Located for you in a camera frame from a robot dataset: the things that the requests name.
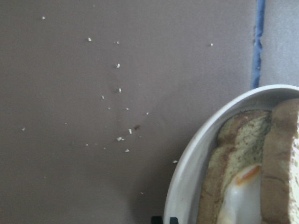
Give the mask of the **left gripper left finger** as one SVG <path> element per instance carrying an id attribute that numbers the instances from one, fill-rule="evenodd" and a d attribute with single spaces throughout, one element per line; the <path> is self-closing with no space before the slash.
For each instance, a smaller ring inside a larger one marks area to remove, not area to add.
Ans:
<path id="1" fill-rule="evenodd" d="M 152 216 L 151 217 L 151 224 L 163 224 L 162 216 Z"/>

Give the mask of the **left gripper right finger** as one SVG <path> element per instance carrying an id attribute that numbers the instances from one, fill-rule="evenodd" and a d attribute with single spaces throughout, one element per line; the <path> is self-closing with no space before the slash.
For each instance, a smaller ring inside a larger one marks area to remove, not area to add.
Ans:
<path id="1" fill-rule="evenodd" d="M 169 224 L 179 224 L 177 217 L 170 217 Z"/>

